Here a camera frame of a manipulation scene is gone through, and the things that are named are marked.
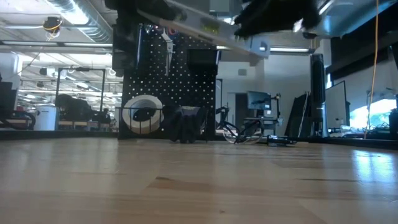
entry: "yellow cable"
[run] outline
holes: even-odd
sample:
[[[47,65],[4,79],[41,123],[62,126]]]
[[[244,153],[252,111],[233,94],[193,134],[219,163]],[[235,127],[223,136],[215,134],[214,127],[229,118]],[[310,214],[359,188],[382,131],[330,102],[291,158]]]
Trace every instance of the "yellow cable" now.
[[[61,24],[62,24],[62,21],[61,21],[58,25],[56,25],[55,27],[45,28],[45,27],[43,26],[43,29],[45,29],[45,30],[55,30],[56,28],[60,27]]]
[[[372,89],[371,89],[371,101],[369,102],[368,109],[368,125],[371,127],[371,105],[373,100],[373,90],[374,90],[374,78],[376,77],[376,65],[377,65],[377,51],[379,48],[379,0],[376,0],[376,30],[375,30],[375,49],[374,49],[374,63],[373,63],[373,78],[372,78]],[[366,127],[364,139],[368,134],[368,127]]]

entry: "fluorescent light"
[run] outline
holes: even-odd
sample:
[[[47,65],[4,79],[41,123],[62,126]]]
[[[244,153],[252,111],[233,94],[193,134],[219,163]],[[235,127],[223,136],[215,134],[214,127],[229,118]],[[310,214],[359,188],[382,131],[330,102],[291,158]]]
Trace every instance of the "fluorescent light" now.
[[[30,94],[26,95],[25,97],[26,97],[26,98],[29,98],[29,99],[36,99],[36,96],[30,95]]]
[[[218,50],[231,50],[228,47],[225,46],[217,46]],[[261,51],[265,51],[265,47],[260,47]],[[302,48],[289,48],[289,47],[271,47],[270,49],[271,52],[290,52],[290,53],[307,53],[310,50],[309,49],[302,49]]]
[[[100,43],[64,43],[66,47],[112,47],[112,44]]]
[[[231,50],[231,49],[225,46],[217,46],[217,50]]]
[[[20,12],[24,12],[25,10],[19,6],[14,6],[15,9],[17,9]]]
[[[86,83],[74,83],[74,84],[76,84],[80,87],[83,87],[83,88],[88,88],[88,85]]]
[[[310,49],[271,47],[271,52],[308,53],[309,51],[310,51]]]
[[[36,41],[16,41],[5,40],[2,42],[4,45],[21,45],[21,46],[58,46],[56,42],[36,42]]]
[[[335,0],[330,0],[328,3],[326,3],[321,10],[319,10],[319,15],[322,15],[333,3]]]
[[[69,78],[72,81],[76,81],[76,78],[72,78],[72,77],[69,77],[69,76],[67,76],[66,78]]]
[[[55,90],[19,90],[21,93],[54,93]],[[68,91],[68,90],[60,90],[59,93],[64,93],[64,94],[84,94],[84,95],[92,95],[92,96],[101,96],[100,91]],[[122,93],[118,93],[117,95],[114,95],[114,92],[104,92],[104,96],[110,96],[110,97],[118,97],[121,96]]]

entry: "black pegboard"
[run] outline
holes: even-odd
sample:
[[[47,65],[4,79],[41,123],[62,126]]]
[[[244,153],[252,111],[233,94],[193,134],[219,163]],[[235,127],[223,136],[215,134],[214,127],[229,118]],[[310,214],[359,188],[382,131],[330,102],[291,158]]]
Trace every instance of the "black pegboard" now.
[[[215,135],[215,82],[217,68],[209,70],[189,70],[188,49],[212,49],[215,45],[194,39],[188,35],[169,30],[175,52],[172,56],[169,73],[166,74],[167,43],[162,38],[162,29],[152,29],[149,33],[141,30],[139,63],[136,68],[125,69],[122,106],[139,95],[153,95],[163,105],[199,106],[208,109],[208,136]],[[132,138],[135,134],[121,124],[121,138]]]

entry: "black monitor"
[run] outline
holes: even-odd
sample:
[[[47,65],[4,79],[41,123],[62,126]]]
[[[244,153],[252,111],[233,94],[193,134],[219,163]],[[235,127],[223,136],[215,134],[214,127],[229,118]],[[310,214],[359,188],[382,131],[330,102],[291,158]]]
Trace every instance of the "black monitor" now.
[[[12,90],[11,82],[0,82],[0,116],[9,117],[14,110],[16,90]]]
[[[271,94],[248,91],[248,109],[271,110]]]

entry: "computer screen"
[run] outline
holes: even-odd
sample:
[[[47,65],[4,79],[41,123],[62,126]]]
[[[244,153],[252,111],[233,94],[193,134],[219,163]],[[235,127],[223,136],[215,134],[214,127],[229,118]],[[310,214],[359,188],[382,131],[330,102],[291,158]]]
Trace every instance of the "computer screen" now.
[[[248,109],[271,110],[271,94],[248,91]]]

